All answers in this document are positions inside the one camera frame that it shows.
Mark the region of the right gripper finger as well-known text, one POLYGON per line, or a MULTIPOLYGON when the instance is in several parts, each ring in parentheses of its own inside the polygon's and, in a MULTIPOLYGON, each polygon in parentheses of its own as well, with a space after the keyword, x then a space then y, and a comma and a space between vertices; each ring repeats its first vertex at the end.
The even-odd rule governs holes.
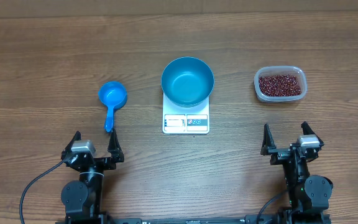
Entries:
POLYGON ((310 128, 309 124, 304 121, 302 124, 301 124, 301 128, 303 130, 303 134, 304 135, 311 135, 311 134, 314 134, 318 141, 319 141, 319 145, 320 146, 324 146, 324 142, 321 140, 321 138, 310 128))
POLYGON ((275 152, 275 150, 276 150, 276 145, 274 143, 272 133, 269 128, 269 124, 265 123, 264 124, 264 138, 262 141, 262 147, 261 147, 260 154, 263 156, 271 155, 275 152))

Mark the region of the red adzuki beans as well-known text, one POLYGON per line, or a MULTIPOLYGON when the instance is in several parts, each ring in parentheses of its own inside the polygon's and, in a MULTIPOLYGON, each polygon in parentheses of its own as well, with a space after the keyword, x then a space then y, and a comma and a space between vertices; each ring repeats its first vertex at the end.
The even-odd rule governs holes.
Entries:
POLYGON ((273 75, 259 77, 259 88, 266 96, 297 96, 301 94, 301 87, 293 75, 273 75))

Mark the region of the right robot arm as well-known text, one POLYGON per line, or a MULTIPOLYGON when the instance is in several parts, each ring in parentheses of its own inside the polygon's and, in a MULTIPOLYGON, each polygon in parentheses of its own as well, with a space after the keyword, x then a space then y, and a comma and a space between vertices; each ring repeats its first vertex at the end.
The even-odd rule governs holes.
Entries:
POLYGON ((260 154, 270 156, 271 165, 281 165, 287 189, 270 199, 257 214, 257 223, 330 223, 329 199, 333 183, 327 177, 311 175, 308 164, 318 158, 324 142, 305 121, 303 134, 287 148, 277 148, 269 125, 264 125, 264 138, 260 154), (290 206, 280 208, 276 214, 263 217, 262 213, 282 195, 288 195, 290 206))

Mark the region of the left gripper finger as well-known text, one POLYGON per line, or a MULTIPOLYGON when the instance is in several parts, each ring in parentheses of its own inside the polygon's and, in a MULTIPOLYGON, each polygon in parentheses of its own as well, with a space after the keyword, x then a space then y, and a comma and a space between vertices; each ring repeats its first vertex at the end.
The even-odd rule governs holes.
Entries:
POLYGON ((75 141, 81 140, 81 133, 77 131, 71 141, 68 143, 68 145, 65 147, 65 152, 71 152, 71 147, 74 144, 75 141))
POLYGON ((124 153, 120 147, 117 138, 117 132, 115 129, 112 129, 110 140, 108 144, 108 152, 111 154, 112 160, 117 162, 124 162, 124 153))

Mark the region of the blue plastic measuring scoop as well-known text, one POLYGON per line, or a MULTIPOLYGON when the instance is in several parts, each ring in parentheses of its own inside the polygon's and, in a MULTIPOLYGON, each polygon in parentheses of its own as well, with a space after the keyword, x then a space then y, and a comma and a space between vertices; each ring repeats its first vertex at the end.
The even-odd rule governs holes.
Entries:
POLYGON ((127 102, 127 91, 122 83, 107 82, 98 92, 99 100, 107 107, 104 129, 110 133, 114 127, 114 112, 127 102))

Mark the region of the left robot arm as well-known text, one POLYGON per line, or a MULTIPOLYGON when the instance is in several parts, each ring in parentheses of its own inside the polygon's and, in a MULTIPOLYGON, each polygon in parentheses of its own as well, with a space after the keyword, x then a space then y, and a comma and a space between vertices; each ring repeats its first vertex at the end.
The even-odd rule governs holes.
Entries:
POLYGON ((116 169, 124 162, 124 154, 115 130, 110 133, 109 157, 96 157, 96 149, 90 140, 82 140, 76 132, 62 151, 66 166, 79 172, 79 179, 67 183, 61 192, 65 206, 65 223, 113 223, 112 217, 101 210, 104 171, 116 169))

